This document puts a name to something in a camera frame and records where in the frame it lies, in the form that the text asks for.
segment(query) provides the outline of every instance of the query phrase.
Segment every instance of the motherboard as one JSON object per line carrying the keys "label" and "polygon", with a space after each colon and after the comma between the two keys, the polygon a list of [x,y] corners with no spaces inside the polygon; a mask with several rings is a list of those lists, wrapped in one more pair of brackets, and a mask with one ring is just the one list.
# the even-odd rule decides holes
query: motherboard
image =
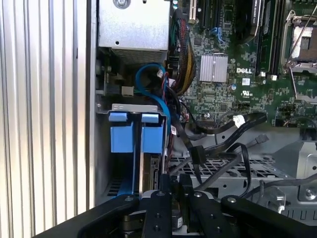
{"label": "motherboard", "polygon": [[[233,111],[265,112],[267,123],[273,126],[314,127],[312,120],[317,119],[316,14],[306,27],[304,24],[316,3],[296,0],[285,1],[280,6],[283,1],[259,1],[259,28],[254,38],[244,42],[237,34],[237,14],[243,8],[237,2],[211,1],[201,9],[199,2],[191,1],[190,6],[197,11],[189,20],[197,68],[195,79],[181,99],[204,126]],[[210,12],[208,20],[218,18],[221,34],[215,34],[213,27],[202,27],[202,21],[206,21],[206,16],[198,14],[202,10]],[[302,18],[294,18],[285,26],[290,13]],[[298,29],[303,27],[303,34],[299,36]],[[288,59],[294,45],[297,58],[283,65],[283,57]]]}

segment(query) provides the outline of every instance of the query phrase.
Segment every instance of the metal side panel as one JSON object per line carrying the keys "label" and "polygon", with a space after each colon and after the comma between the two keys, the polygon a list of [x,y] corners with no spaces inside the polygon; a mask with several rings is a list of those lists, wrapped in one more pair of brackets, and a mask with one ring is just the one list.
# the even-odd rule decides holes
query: metal side panel
{"label": "metal side panel", "polygon": [[0,1],[0,238],[87,210],[85,0]]}

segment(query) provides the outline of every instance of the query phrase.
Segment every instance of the blue plastic tab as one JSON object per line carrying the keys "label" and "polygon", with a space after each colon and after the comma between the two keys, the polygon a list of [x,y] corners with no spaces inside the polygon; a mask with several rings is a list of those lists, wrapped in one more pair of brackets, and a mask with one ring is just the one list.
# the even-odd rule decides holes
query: blue plastic tab
{"label": "blue plastic tab", "polygon": [[127,113],[110,113],[109,121],[127,121]]}
{"label": "blue plastic tab", "polygon": [[158,114],[142,114],[143,123],[158,123],[159,115]]}
{"label": "blue plastic tab", "polygon": [[163,126],[142,127],[142,140],[142,152],[161,154],[163,150]]}
{"label": "blue plastic tab", "polygon": [[112,126],[110,128],[111,152],[133,152],[133,123],[130,126]]}

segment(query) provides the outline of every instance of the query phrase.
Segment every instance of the dell logo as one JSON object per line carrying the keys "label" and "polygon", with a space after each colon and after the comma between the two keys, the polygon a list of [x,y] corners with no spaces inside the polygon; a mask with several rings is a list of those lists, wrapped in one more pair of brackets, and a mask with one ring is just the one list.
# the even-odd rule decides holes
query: dell logo
{"label": "dell logo", "polygon": [[250,69],[250,68],[237,68],[237,73],[252,74],[252,69]]}

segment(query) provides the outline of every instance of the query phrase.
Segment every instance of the yellow cable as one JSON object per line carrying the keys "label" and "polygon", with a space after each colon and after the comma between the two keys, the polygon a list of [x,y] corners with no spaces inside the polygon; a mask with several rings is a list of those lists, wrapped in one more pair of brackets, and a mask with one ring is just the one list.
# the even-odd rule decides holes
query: yellow cable
{"label": "yellow cable", "polygon": [[190,86],[190,74],[192,69],[192,51],[190,49],[190,46],[188,45],[188,60],[187,60],[187,70],[185,75],[185,80],[183,84],[182,90],[178,93],[178,95],[183,94],[186,92],[187,88]]}

